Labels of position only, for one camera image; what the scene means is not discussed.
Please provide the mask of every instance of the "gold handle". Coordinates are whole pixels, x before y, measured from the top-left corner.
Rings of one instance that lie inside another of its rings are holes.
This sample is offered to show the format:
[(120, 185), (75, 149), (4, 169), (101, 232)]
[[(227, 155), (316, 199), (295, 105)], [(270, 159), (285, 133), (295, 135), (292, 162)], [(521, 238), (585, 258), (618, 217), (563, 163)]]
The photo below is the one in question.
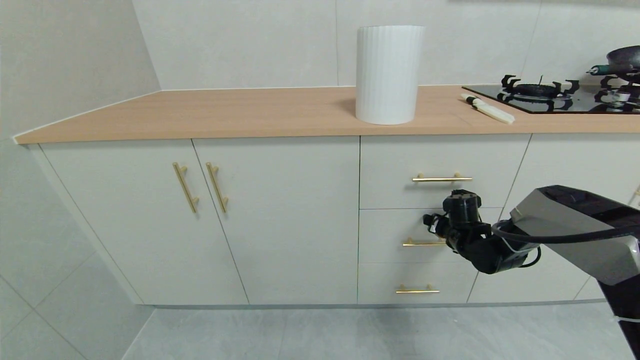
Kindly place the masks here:
[(187, 183), (184, 181), (184, 173), (187, 172), (187, 167), (180, 167), (178, 163), (173, 163), (173, 169), (175, 170), (175, 175), (178, 176), (178, 180), (180, 181), (180, 185), (182, 185), (182, 191), (184, 191), (184, 196), (187, 197), (187, 202), (189, 202), (189, 207), (193, 213), (197, 213), (196, 204), (198, 204), (198, 197), (191, 197), (191, 193), (189, 192), (189, 188), (187, 187)]
[(436, 294), (439, 292), (440, 290), (432, 289), (431, 284), (427, 284), (426, 290), (407, 289), (404, 287), (404, 284), (400, 284), (400, 289), (396, 290), (396, 294)]
[(229, 198), (222, 197), (222, 194), (220, 193), (220, 187), (218, 186), (218, 181), (216, 180), (218, 167), (212, 166), (211, 163), (207, 163), (207, 170), (209, 171), (209, 177), (211, 178), (213, 188), (214, 190), (216, 190), (216, 196), (218, 197), (218, 201), (220, 202), (220, 206), (222, 207), (222, 212), (227, 213), (227, 203), (229, 202)]
[(414, 243), (412, 238), (407, 238), (405, 242), (402, 243), (402, 246), (441, 246), (447, 245), (446, 241), (439, 241), (437, 243)]
[(463, 177), (459, 172), (453, 177), (424, 177), (423, 173), (419, 173), (418, 177), (411, 179), (414, 183), (451, 183), (453, 181), (473, 181), (473, 177)]

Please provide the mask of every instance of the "ribbed white vase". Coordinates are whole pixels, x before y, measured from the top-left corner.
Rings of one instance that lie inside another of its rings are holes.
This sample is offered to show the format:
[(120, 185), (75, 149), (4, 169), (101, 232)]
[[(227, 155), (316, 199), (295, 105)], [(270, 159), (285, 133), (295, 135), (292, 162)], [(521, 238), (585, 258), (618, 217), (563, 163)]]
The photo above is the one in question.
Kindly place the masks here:
[(413, 120), (424, 26), (358, 29), (356, 117), (379, 125)]

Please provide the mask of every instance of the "black glass cooktop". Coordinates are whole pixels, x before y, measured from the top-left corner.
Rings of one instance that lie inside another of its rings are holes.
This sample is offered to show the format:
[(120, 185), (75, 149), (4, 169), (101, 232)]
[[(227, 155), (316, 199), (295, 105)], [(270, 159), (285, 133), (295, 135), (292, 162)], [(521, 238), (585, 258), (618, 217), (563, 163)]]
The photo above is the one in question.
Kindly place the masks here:
[[(571, 85), (562, 85), (563, 90), (569, 87)], [(527, 113), (640, 114), (640, 101), (638, 100), (640, 86), (603, 89), (599, 85), (580, 85), (571, 94), (559, 94), (551, 99), (535, 95), (514, 94), (506, 91), (500, 85), (471, 85), (463, 86), (463, 88)]]

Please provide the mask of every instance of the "floor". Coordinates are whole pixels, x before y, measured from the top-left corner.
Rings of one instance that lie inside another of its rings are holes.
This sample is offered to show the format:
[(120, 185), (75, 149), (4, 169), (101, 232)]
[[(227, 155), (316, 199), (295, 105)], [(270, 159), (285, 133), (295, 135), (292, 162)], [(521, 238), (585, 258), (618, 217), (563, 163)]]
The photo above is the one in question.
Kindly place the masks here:
[(605, 302), (423, 309), (156, 309), (123, 360), (633, 359)]

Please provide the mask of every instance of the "wooden countertop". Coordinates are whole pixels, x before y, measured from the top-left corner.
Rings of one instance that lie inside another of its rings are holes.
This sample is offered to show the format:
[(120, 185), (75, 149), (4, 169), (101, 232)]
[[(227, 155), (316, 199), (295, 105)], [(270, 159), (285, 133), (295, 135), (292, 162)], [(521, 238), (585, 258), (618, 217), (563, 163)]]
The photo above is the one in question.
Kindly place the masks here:
[(379, 126), (355, 118), (355, 88), (165, 91), (16, 136), (17, 143), (273, 136), (640, 133), (640, 115), (513, 114), (512, 125), (460, 99), (460, 86), (421, 86), (415, 119)]

